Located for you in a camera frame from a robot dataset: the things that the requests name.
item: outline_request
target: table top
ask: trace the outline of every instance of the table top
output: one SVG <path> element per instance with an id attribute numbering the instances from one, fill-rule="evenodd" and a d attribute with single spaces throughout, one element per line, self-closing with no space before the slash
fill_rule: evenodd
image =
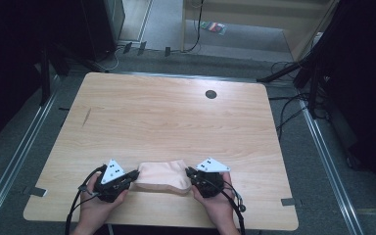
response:
<path id="1" fill-rule="evenodd" d="M 31 196 L 23 216 L 65 221 L 77 187 L 110 159 L 132 171 L 141 163 L 175 160 L 195 167 L 208 157 L 231 167 L 233 186 L 247 207 L 247 229 L 298 227 L 295 207 L 281 203 L 292 194 L 263 85 L 91 72 L 36 184 L 48 193 Z M 76 210 L 72 220 L 78 216 Z M 108 222 L 213 227 L 192 192 L 134 186 Z"/>

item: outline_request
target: aluminum rail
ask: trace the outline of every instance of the aluminum rail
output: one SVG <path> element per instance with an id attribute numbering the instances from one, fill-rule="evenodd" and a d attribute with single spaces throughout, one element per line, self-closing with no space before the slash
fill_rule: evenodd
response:
<path id="1" fill-rule="evenodd" d="M 56 75 L 54 78 L 53 88 L 54 92 L 47 100 L 47 102 L 40 106 L 31 125 L 26 131 L 23 139 L 18 146 L 17 151 L 12 156 L 11 161 L 8 163 L 4 173 L 0 179 L 0 208 L 5 201 L 6 196 L 8 195 L 11 186 L 13 185 L 15 179 L 17 178 L 18 173 L 20 172 L 21 167 L 23 166 L 26 155 L 29 152 L 30 147 L 32 146 L 43 122 L 47 118 L 47 115 L 54 103 L 54 100 L 57 96 L 57 91 L 60 86 L 60 78 Z"/>
<path id="2" fill-rule="evenodd" d="M 306 102 L 301 101 L 300 103 L 302 108 L 306 107 Z M 335 168 L 334 161 L 329 154 L 317 121 L 311 117 L 307 109 L 304 109 L 304 115 L 350 234 L 363 235 L 364 232 L 359 223 L 353 203 L 350 200 L 350 196 L 345 189 L 338 170 Z"/>

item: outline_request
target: haptic device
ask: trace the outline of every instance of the haptic device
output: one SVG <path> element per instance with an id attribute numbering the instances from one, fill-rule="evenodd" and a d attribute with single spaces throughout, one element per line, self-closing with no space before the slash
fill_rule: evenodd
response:
<path id="1" fill-rule="evenodd" d="M 240 194 L 231 184 L 225 182 L 221 175 L 222 172 L 229 172 L 230 170 L 230 167 L 213 158 L 207 158 L 205 161 L 198 164 L 196 169 L 190 166 L 185 168 L 187 176 L 191 179 L 191 184 L 197 187 L 203 198 L 212 198 L 220 193 L 224 195 L 236 212 L 239 218 L 241 234 L 244 235 L 246 234 L 246 230 L 244 227 L 244 218 L 241 213 L 246 211 L 246 206 L 243 205 L 243 199 Z M 237 204 L 224 189 L 229 189 L 233 192 L 234 196 L 237 198 Z"/>
<path id="2" fill-rule="evenodd" d="M 87 189 L 87 181 L 95 174 L 96 172 L 102 172 L 101 175 L 98 176 L 96 183 L 94 184 L 93 192 L 90 192 Z M 130 183 L 135 181 L 139 176 L 138 170 L 132 170 L 129 173 L 125 173 L 124 170 L 120 167 L 120 165 L 113 159 L 110 160 L 108 165 L 103 164 L 100 167 L 94 169 L 84 180 L 84 182 L 78 187 L 78 192 L 75 195 L 74 201 L 71 205 L 70 213 L 67 216 L 66 221 L 66 235 L 70 234 L 70 224 L 71 224 L 71 217 L 72 213 L 78 206 L 81 204 L 98 197 L 100 200 L 112 203 L 115 199 L 120 195 L 121 192 L 125 189 L 129 189 Z M 80 193 L 88 193 L 91 195 L 91 198 L 87 199 L 86 201 L 81 202 L 77 206 L 78 197 Z"/>
<path id="3" fill-rule="evenodd" d="M 102 166 L 102 174 L 97 178 L 93 194 L 98 194 L 100 200 L 112 203 L 125 189 L 129 189 L 130 183 L 139 176 L 136 169 L 125 173 L 115 160 L 110 160 L 109 165 Z"/>

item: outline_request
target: round hole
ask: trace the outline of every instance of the round hole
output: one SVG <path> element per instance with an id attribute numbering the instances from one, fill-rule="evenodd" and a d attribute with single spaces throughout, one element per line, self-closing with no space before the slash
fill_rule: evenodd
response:
<path id="1" fill-rule="evenodd" d="M 209 99 L 214 99 L 214 98 L 216 97 L 216 93 L 215 93 L 215 91 L 213 91 L 213 90 L 208 90 L 208 91 L 206 92 L 206 96 L 207 96 L 207 98 L 209 98 Z"/>

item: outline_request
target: small object on floor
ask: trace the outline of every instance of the small object on floor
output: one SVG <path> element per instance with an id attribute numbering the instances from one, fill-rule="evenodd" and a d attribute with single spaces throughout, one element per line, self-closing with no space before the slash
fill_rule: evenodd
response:
<path id="1" fill-rule="evenodd" d="M 165 57 L 170 56 L 170 47 L 165 47 L 165 48 L 164 48 L 164 56 L 165 56 Z"/>
<path id="2" fill-rule="evenodd" d="M 127 43 L 127 44 L 124 46 L 123 54 L 126 54 L 127 52 L 129 52 L 129 51 L 130 51 L 130 48 L 132 48 L 132 42 L 129 42 L 129 43 Z"/>
<path id="3" fill-rule="evenodd" d="M 201 22 L 200 27 L 211 32 L 216 32 L 219 35 L 224 35 L 227 27 L 222 23 Z"/>
<path id="4" fill-rule="evenodd" d="M 143 54 L 146 48 L 146 41 L 142 42 L 139 47 L 139 51 L 137 52 L 137 55 L 140 56 Z"/>

